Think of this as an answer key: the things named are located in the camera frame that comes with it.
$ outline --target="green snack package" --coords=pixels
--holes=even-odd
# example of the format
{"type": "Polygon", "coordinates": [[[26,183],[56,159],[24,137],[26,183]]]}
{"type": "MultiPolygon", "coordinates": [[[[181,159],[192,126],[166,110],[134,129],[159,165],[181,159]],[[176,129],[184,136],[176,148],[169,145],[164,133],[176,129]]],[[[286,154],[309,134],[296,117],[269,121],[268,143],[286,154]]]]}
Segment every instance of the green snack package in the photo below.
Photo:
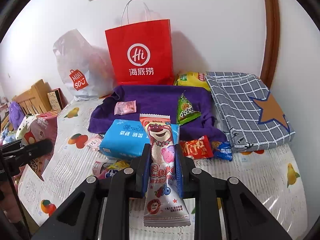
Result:
{"type": "Polygon", "coordinates": [[[177,124],[183,125],[201,116],[199,111],[194,111],[192,104],[182,94],[178,101],[177,124]]]}

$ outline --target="brown star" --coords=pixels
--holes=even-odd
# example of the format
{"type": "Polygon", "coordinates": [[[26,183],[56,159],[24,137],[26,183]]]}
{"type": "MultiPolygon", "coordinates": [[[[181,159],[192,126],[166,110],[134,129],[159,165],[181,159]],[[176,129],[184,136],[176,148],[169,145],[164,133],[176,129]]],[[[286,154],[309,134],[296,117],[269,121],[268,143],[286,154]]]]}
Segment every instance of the brown star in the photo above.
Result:
{"type": "Polygon", "coordinates": [[[290,133],[290,128],[285,120],[284,113],[270,91],[265,100],[253,97],[249,98],[261,109],[258,124],[276,121],[290,133]]]}

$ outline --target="gray plaid cloth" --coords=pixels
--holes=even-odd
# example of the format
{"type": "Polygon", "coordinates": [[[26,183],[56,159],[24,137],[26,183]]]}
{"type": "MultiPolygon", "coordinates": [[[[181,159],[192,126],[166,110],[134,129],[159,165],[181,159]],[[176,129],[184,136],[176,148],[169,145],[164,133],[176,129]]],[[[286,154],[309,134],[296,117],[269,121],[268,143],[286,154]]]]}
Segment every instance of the gray plaid cloth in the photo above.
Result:
{"type": "Polygon", "coordinates": [[[288,128],[275,120],[258,124],[261,108],[252,98],[266,100],[269,89],[254,74],[207,72],[205,78],[232,152],[265,150],[292,140],[295,132],[287,120],[288,128]]]}

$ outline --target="silver bolt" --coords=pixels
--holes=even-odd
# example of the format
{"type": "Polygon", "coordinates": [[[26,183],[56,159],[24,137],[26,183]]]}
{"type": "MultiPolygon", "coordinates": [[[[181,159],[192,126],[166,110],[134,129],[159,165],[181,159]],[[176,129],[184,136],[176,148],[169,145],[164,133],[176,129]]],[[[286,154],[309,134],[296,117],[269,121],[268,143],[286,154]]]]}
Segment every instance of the silver bolt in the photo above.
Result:
{"type": "Polygon", "coordinates": [[[239,179],[237,179],[236,177],[231,177],[229,179],[229,181],[231,184],[238,184],[239,183],[239,179]]]}
{"type": "Polygon", "coordinates": [[[125,174],[131,174],[131,173],[133,173],[133,168],[125,168],[123,172],[125,174]]]}
{"type": "Polygon", "coordinates": [[[88,183],[94,183],[95,181],[96,181],[96,178],[94,176],[87,177],[87,182],[88,183]]]}
{"type": "Polygon", "coordinates": [[[201,169],[199,169],[199,168],[193,168],[193,169],[192,169],[192,173],[193,173],[193,174],[200,174],[200,173],[201,173],[201,169]]]}

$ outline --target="wooden bed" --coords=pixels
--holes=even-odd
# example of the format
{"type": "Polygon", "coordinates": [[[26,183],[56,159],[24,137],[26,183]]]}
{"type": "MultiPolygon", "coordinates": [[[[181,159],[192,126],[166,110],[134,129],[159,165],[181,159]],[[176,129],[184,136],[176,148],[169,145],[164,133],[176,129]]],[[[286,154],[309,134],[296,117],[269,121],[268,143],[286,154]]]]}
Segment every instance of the wooden bed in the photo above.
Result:
{"type": "MultiPolygon", "coordinates": [[[[12,101],[17,102],[25,114],[42,114],[52,110],[47,96],[49,92],[48,87],[40,79],[34,83],[31,88],[22,94],[12,98],[12,101]]],[[[1,128],[9,122],[9,116],[7,116],[1,123],[1,128]]],[[[10,124],[9,130],[12,131],[13,127],[10,124]]]]}

